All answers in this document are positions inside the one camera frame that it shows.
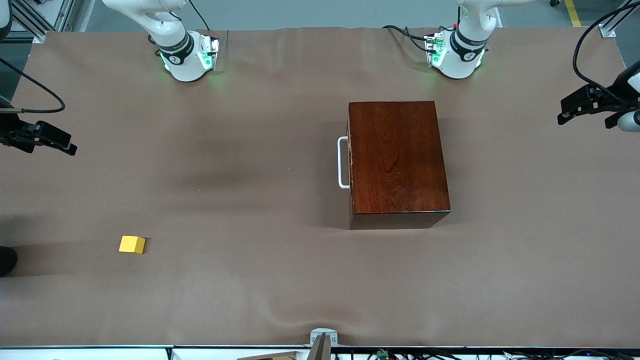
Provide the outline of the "yellow block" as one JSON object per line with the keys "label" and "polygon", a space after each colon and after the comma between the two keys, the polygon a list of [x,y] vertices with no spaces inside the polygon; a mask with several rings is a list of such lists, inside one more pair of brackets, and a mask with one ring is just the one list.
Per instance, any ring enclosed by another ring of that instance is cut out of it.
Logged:
{"label": "yellow block", "polygon": [[146,239],[137,235],[123,235],[119,242],[118,251],[120,253],[128,253],[142,255],[145,251]]}

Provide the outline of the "wooden drawer with white handle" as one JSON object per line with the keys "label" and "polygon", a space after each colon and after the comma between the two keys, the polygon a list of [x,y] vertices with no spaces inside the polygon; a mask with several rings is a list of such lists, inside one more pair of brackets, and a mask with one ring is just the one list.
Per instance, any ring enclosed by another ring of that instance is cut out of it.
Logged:
{"label": "wooden drawer with white handle", "polygon": [[338,137],[336,141],[337,153],[337,184],[345,190],[352,189],[352,150],[349,136]]}

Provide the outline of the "dark wooden drawer cabinet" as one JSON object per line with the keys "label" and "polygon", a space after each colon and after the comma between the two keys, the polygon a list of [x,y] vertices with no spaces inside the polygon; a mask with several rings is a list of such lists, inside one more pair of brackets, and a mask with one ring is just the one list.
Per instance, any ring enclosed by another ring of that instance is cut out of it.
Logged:
{"label": "dark wooden drawer cabinet", "polygon": [[349,227],[428,229],[451,213],[435,101],[348,107]]}

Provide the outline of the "yellow floor tape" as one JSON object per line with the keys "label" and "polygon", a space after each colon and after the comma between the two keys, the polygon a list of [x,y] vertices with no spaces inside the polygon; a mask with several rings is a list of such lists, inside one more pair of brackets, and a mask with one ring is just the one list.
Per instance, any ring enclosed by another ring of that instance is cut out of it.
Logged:
{"label": "yellow floor tape", "polygon": [[576,5],[574,0],[562,0],[565,4],[567,14],[569,16],[570,23],[572,27],[580,28],[582,27],[582,22],[578,15],[578,10],[576,9]]}

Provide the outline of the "black round object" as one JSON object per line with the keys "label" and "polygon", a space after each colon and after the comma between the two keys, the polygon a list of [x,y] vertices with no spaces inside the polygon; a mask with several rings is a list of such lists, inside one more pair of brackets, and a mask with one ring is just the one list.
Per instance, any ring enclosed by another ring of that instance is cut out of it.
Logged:
{"label": "black round object", "polygon": [[18,263],[18,253],[7,246],[0,246],[0,278],[9,275]]}

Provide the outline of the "brown table cover sheet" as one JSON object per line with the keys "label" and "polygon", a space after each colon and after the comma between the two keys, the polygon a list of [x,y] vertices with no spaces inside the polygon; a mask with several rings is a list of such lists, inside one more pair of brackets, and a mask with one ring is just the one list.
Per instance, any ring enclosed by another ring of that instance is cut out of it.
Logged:
{"label": "brown table cover sheet", "polygon": [[[25,71],[78,150],[0,145],[0,345],[640,347],[640,134],[556,119],[582,33],[497,29],[449,80],[386,29],[233,31],[193,83],[142,33],[49,34]],[[429,100],[451,214],[350,230],[348,105]]]}

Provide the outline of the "brown cardboard piece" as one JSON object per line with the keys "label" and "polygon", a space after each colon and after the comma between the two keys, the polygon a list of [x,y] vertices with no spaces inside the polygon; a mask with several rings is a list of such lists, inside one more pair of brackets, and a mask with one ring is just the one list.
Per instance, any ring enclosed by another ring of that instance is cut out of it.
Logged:
{"label": "brown cardboard piece", "polygon": [[286,351],[286,352],[252,355],[249,357],[239,357],[237,360],[298,360],[297,355],[298,355],[297,351]]}

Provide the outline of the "aluminium frame profile with bracket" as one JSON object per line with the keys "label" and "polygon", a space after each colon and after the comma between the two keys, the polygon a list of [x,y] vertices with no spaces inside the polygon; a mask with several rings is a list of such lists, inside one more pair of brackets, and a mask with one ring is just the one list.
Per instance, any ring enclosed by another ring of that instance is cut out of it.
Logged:
{"label": "aluminium frame profile with bracket", "polygon": [[621,23],[630,18],[637,8],[640,8],[640,0],[622,0],[617,9],[612,10],[607,17],[602,17],[598,21],[598,30],[601,37],[615,38],[617,36],[616,29]]}

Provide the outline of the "slanted aluminium frame profile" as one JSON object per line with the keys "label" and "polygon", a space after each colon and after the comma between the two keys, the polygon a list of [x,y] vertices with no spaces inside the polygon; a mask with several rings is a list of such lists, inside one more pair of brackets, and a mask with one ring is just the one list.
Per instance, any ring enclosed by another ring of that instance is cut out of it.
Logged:
{"label": "slanted aluminium frame profile", "polygon": [[32,43],[42,44],[48,31],[54,27],[27,0],[11,0],[13,23],[19,24],[23,30],[11,30],[9,40],[14,43],[25,43],[29,35]]}

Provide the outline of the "upright aluminium frame profile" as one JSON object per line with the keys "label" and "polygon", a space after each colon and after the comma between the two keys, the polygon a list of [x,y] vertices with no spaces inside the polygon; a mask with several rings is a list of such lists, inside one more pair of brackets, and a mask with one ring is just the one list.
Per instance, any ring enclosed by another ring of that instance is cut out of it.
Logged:
{"label": "upright aluminium frame profile", "polygon": [[62,32],[66,29],[77,2],[78,0],[47,0],[47,3],[52,3],[55,10],[54,28],[56,31]]}

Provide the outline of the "metal clamp bracket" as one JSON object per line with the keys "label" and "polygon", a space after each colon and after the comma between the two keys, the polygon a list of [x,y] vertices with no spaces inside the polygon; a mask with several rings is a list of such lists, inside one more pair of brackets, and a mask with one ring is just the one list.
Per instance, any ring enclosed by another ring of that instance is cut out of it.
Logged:
{"label": "metal clamp bracket", "polygon": [[339,345],[338,331],[316,328],[310,332],[310,350],[306,360],[335,360],[333,350]]}

